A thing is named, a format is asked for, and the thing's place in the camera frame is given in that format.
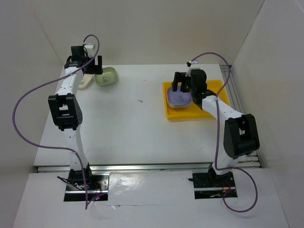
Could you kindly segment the cream panda plate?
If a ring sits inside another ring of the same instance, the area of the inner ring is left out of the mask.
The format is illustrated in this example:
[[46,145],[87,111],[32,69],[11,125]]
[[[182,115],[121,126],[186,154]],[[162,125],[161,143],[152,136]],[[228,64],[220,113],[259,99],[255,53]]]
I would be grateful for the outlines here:
[[176,110],[178,110],[178,109],[185,109],[185,108],[188,108],[190,105],[188,104],[188,105],[169,105],[169,107],[171,108],[171,109],[176,109]]
[[93,80],[93,75],[92,74],[84,74],[83,78],[81,79],[79,85],[78,85],[78,89],[79,90],[84,90],[86,89],[90,83]]

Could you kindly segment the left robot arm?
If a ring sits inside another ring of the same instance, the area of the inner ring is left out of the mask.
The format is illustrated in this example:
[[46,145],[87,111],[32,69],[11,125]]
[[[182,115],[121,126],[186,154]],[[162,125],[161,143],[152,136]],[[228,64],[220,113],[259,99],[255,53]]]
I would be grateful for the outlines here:
[[65,76],[60,88],[48,97],[48,104],[55,126],[62,132],[69,152],[69,176],[67,183],[78,189],[87,190],[93,186],[94,178],[85,156],[80,135],[83,113],[76,99],[76,93],[84,74],[102,73],[102,57],[97,57],[93,44],[72,46],[72,55],[64,65]]

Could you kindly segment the green panda plate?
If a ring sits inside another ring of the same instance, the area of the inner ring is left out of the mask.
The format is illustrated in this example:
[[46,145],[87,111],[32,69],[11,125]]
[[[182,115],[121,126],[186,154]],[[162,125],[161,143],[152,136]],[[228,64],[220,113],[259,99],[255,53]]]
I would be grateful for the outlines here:
[[113,67],[104,67],[102,74],[95,74],[94,75],[95,82],[99,86],[109,86],[114,84],[117,79],[117,71]]

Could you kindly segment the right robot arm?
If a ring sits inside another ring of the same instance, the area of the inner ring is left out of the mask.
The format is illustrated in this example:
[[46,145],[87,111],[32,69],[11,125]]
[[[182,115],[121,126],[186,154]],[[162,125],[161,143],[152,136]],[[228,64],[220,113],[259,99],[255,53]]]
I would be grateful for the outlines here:
[[255,117],[236,111],[209,90],[207,75],[201,69],[175,72],[171,86],[174,92],[189,92],[196,106],[216,118],[218,129],[221,124],[224,125],[224,149],[220,151],[219,142],[216,143],[215,160],[209,166],[207,175],[208,183],[218,186],[238,162],[259,148]]

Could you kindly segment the purple panda plate back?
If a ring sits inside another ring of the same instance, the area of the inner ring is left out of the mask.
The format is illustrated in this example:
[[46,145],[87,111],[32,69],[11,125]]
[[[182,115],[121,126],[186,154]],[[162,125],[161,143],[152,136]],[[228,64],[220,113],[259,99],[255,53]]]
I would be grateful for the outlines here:
[[180,85],[177,92],[173,92],[172,87],[169,87],[166,92],[166,98],[168,105],[190,105],[192,102],[191,93],[181,92]]

